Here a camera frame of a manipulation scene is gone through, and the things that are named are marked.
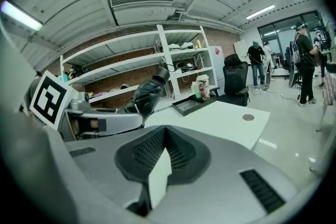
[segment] floor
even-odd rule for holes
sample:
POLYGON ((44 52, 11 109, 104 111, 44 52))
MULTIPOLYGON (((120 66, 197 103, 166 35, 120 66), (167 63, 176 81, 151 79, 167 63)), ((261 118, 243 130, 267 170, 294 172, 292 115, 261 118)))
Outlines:
POLYGON ((300 107, 297 101, 298 88, 289 88, 288 80, 275 78, 268 92, 252 89, 248 107, 270 112, 269 120, 260 136, 254 152, 278 167, 302 190, 307 184, 317 179, 310 170, 310 160, 317 159, 322 146, 332 129, 333 109, 327 109, 324 126, 316 131, 322 113, 322 90, 315 88, 321 78, 313 80, 314 96, 317 104, 300 107))

